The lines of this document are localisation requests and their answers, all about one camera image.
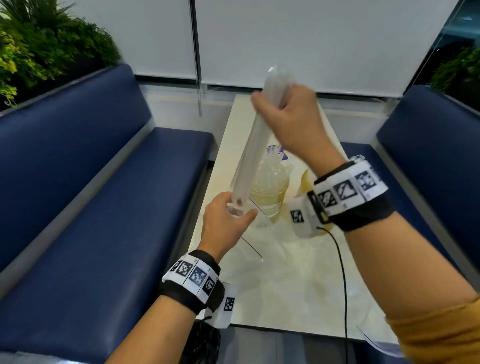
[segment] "yellow sleeve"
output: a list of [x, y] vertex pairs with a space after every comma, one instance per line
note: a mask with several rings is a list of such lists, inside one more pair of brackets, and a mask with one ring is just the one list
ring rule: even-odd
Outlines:
[[480, 299], [428, 315], [387, 320], [415, 364], [480, 364]]

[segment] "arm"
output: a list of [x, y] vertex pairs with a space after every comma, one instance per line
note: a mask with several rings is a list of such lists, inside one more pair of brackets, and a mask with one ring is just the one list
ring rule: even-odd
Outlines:
[[[255, 93], [253, 105], [282, 145], [317, 176], [345, 160], [323, 128], [316, 94], [293, 86], [283, 110]], [[472, 303], [470, 284], [399, 214], [346, 234], [357, 267], [389, 319], [415, 317]]]
[[[227, 211], [230, 200], [231, 193], [224, 192], [205, 208], [198, 249], [209, 253], [217, 263], [236, 245], [258, 213], [251, 210], [235, 218]], [[169, 297], [160, 296], [107, 364], [176, 364], [194, 321], [193, 311]]]

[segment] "potted plant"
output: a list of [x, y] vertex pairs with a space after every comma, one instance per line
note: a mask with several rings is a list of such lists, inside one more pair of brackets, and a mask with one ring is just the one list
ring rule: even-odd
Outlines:
[[68, 15], [72, 5], [0, 0], [0, 6], [0, 110], [120, 61], [105, 30]]
[[432, 77], [431, 86], [480, 111], [480, 49], [469, 47], [443, 63]]

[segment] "table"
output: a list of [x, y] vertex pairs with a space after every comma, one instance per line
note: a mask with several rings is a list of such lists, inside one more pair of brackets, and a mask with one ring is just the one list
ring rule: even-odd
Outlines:
[[[327, 134], [345, 156], [321, 107], [320, 110]], [[205, 206], [220, 192], [231, 190], [230, 185], [254, 118], [255, 111], [250, 96], [237, 95], [206, 190], [190, 250], [195, 249], [200, 242]], [[291, 160], [294, 168], [285, 202], [297, 194], [301, 176], [308, 168], [295, 156], [291, 156]], [[285, 204], [280, 214], [275, 227], [277, 234], [283, 239], [286, 253], [274, 239], [266, 243], [265, 238], [260, 243], [250, 241], [262, 254], [261, 260], [253, 249], [240, 240], [220, 263], [221, 280], [235, 284], [238, 289], [232, 325], [345, 337], [343, 279], [332, 238], [329, 235], [312, 239], [298, 238], [293, 232]], [[357, 329], [357, 324], [360, 324], [372, 309], [373, 314], [369, 316], [369, 335], [383, 342], [397, 342], [384, 321], [383, 313], [361, 279], [343, 232], [334, 227], [332, 234], [340, 246], [350, 295], [348, 337], [365, 340]]]

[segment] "blue bench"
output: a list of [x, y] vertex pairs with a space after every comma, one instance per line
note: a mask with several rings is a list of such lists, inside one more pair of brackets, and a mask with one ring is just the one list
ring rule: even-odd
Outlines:
[[[122, 65], [0, 119], [0, 271], [151, 117]], [[0, 351], [103, 363], [156, 295], [212, 141], [154, 128], [0, 301]]]
[[[377, 138], [460, 250], [480, 269], [480, 242], [476, 231], [476, 208], [480, 204], [480, 116], [427, 86], [414, 86]], [[377, 152], [370, 145], [342, 145], [349, 157], [361, 154], [368, 159], [389, 186], [388, 193], [397, 211], [458, 268]], [[407, 362], [387, 357], [365, 345], [363, 350], [371, 363]]]

